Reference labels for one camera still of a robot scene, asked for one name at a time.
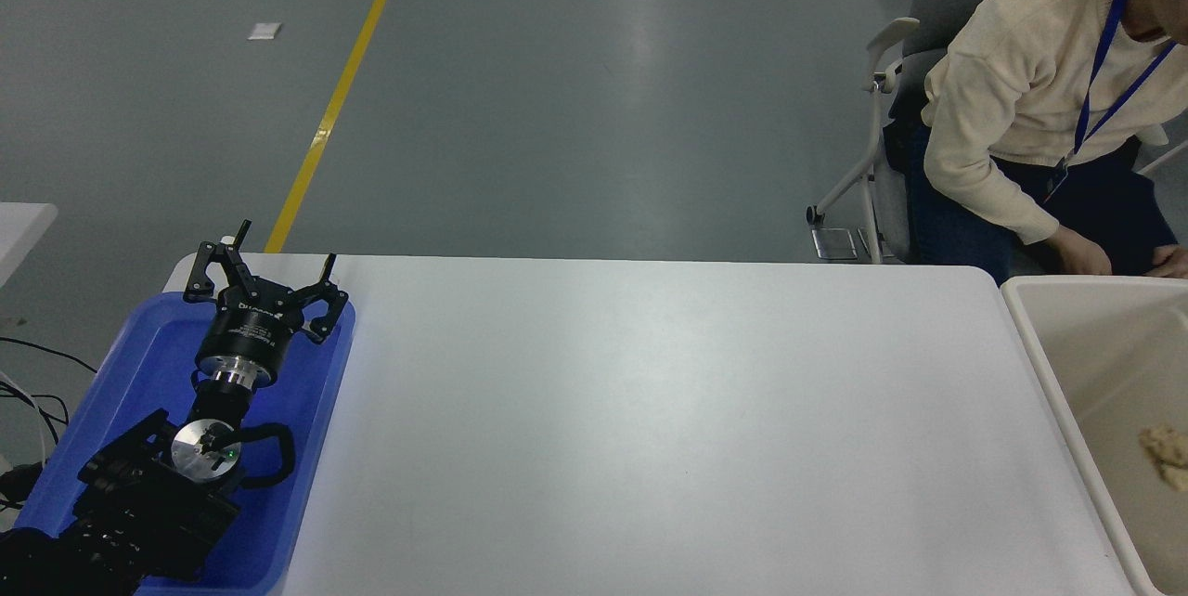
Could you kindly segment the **person's right hand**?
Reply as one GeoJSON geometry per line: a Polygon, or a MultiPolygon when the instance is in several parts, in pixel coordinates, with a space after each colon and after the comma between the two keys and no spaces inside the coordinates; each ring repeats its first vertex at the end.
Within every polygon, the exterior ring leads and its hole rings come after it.
{"type": "Polygon", "coordinates": [[[1057,258],[1066,275],[1112,275],[1113,266],[1102,246],[1083,237],[1070,227],[1060,226],[1042,242],[1057,258]]]}

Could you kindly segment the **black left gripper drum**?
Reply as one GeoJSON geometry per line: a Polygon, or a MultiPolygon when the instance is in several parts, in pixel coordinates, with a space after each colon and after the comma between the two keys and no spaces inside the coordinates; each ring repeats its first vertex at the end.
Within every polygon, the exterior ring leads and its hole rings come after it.
{"type": "Polygon", "coordinates": [[[304,325],[303,307],[274,297],[255,305],[241,292],[221,292],[215,304],[211,326],[195,355],[197,368],[208,376],[235,367],[258,376],[279,375],[293,334],[304,325]]]}

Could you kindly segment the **person's left hand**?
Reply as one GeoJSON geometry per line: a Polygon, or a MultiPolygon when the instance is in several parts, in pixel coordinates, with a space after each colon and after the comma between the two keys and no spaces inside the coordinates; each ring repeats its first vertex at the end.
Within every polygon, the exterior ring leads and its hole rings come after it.
{"type": "Polygon", "coordinates": [[[1181,245],[1154,248],[1154,262],[1143,275],[1159,279],[1188,279],[1188,251],[1181,245]]]}

